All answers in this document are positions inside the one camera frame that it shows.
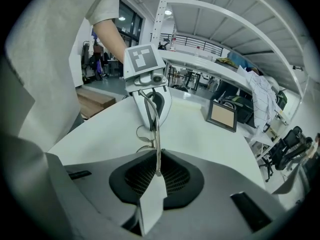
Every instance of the black chair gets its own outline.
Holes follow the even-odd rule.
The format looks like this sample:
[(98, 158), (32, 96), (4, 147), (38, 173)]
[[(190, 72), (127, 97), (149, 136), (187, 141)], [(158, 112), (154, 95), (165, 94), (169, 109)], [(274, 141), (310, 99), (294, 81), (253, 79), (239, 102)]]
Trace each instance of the black chair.
[[(312, 139), (308, 137), (304, 142), (301, 142), (301, 133), (302, 130), (299, 126), (294, 127), (288, 132), (284, 139), (280, 139), (279, 142), (271, 148), (268, 153), (270, 160), (262, 157), (264, 164), (259, 165), (259, 168), (267, 168), (268, 179), (266, 179), (265, 182), (268, 182), (274, 173), (272, 170), (273, 165), (276, 170), (282, 171), (293, 158), (302, 154), (310, 147)], [(298, 144), (300, 144), (298, 148), (287, 154), (289, 149)]]

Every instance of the black vent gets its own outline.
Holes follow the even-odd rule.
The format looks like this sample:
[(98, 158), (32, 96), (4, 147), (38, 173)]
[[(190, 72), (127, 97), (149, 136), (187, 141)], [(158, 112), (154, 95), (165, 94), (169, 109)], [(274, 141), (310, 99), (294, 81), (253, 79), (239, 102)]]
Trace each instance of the black vent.
[[(109, 177), (112, 191), (122, 202), (137, 205), (155, 176), (156, 166), (156, 150), (121, 165)], [(165, 149), (161, 151), (161, 173), (168, 195), (163, 200), (164, 210), (187, 206), (204, 187), (204, 176), (196, 166)]]
[(161, 159), (161, 173), (168, 196), (183, 189), (190, 180), (188, 170), (166, 155)]
[(157, 157), (153, 155), (126, 171), (125, 182), (138, 194), (139, 198), (145, 193), (153, 179), (156, 166)]

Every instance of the window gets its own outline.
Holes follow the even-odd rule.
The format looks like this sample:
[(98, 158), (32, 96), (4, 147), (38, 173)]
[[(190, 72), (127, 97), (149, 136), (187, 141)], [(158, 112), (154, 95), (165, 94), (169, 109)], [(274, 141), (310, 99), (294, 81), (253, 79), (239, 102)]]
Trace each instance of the window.
[(114, 20), (114, 24), (128, 47), (139, 44), (142, 18), (122, 1), (119, 4), (119, 18)]

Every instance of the white paper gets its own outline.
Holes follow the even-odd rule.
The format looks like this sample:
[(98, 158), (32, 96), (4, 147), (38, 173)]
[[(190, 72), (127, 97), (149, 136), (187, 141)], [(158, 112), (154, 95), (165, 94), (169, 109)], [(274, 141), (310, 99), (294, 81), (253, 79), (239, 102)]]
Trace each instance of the white paper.
[(140, 198), (145, 234), (147, 234), (160, 219), (164, 210), (164, 198), (166, 197), (167, 189), (164, 177), (154, 175), (148, 188)]

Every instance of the desk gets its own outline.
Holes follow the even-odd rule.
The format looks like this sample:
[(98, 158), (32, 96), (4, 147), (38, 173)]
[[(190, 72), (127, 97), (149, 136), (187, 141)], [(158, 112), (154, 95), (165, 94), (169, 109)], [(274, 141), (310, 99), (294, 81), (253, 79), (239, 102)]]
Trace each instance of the desk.
[[(204, 99), (199, 103), (195, 95), (170, 91), (172, 106), (160, 128), (161, 148), (229, 166), (264, 189), (258, 164), (242, 134), (206, 122), (200, 104)], [(136, 137), (142, 124), (138, 113), (134, 99), (126, 98), (81, 124), (48, 152), (57, 155), (63, 165), (133, 154), (146, 145)]]

